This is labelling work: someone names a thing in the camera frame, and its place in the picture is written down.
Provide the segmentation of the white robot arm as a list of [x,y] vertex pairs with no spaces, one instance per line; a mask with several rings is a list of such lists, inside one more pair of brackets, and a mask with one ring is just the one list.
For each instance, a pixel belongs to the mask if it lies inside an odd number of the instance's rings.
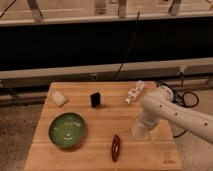
[[173,99],[174,93],[167,86],[145,93],[141,98],[142,111],[132,129],[133,135],[145,138],[163,118],[213,144],[213,116],[176,105]]

